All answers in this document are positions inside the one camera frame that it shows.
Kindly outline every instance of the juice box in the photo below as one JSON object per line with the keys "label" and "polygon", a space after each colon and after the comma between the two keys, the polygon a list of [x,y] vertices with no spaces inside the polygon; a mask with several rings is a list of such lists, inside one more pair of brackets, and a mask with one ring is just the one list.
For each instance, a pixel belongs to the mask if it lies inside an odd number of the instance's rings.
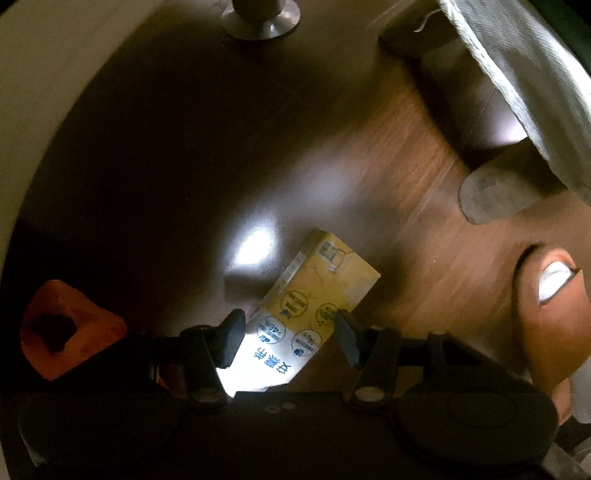
{"label": "juice box", "polygon": [[380,277],[336,235],[314,230],[248,315],[232,365],[218,369],[226,392],[288,383],[333,334],[337,310],[353,310]]}

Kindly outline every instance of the chinese character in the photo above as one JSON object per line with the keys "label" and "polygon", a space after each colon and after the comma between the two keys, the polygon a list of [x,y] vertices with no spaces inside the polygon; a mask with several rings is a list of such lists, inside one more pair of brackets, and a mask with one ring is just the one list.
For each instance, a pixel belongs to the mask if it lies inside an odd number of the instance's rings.
{"label": "chinese character", "polygon": [[273,368],[276,364],[279,363],[279,359],[274,355],[269,355],[269,358],[265,361],[265,365],[269,365],[269,367]]}
{"label": "chinese character", "polygon": [[259,348],[255,352],[255,357],[257,357],[259,360],[264,359],[266,356],[267,356],[267,351],[264,348]]}
{"label": "chinese character", "polygon": [[277,367],[277,371],[278,371],[280,374],[285,374],[285,373],[287,373],[287,369],[288,369],[289,367],[291,367],[291,365],[286,365],[286,364],[285,364],[285,362],[282,362],[282,364],[283,364],[283,365],[281,365],[280,367]]}

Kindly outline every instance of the white cloth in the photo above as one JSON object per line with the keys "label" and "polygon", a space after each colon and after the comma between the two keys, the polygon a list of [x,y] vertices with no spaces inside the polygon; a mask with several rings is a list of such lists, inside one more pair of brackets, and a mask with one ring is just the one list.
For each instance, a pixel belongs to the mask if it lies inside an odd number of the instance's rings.
{"label": "white cloth", "polygon": [[439,0],[554,174],[591,205],[591,77],[527,0]]}

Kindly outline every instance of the qr code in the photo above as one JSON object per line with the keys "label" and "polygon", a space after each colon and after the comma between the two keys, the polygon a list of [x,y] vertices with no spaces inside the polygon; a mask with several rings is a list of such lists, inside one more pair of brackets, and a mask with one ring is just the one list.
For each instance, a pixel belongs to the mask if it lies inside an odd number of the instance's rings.
{"label": "qr code", "polygon": [[329,262],[332,262],[333,258],[335,257],[338,251],[339,249],[327,240],[320,246],[318,253],[322,255],[325,259],[327,259]]}

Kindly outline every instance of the circular logo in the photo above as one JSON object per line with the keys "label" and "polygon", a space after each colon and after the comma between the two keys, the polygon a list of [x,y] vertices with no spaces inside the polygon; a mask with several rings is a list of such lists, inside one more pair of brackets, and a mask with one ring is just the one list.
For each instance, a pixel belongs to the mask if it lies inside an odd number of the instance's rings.
{"label": "circular logo", "polygon": [[320,305],[316,310],[316,321],[318,325],[323,327],[324,325],[332,325],[332,321],[335,318],[337,306],[332,303],[325,303]]}
{"label": "circular logo", "polygon": [[281,314],[287,318],[299,317],[308,309],[308,299],[299,291],[292,290],[281,300]]}
{"label": "circular logo", "polygon": [[271,315],[265,317],[256,329],[259,340],[263,343],[273,345],[283,340],[286,332],[285,325]]}
{"label": "circular logo", "polygon": [[301,330],[291,339],[291,349],[295,356],[310,356],[316,353],[322,337],[314,330]]}

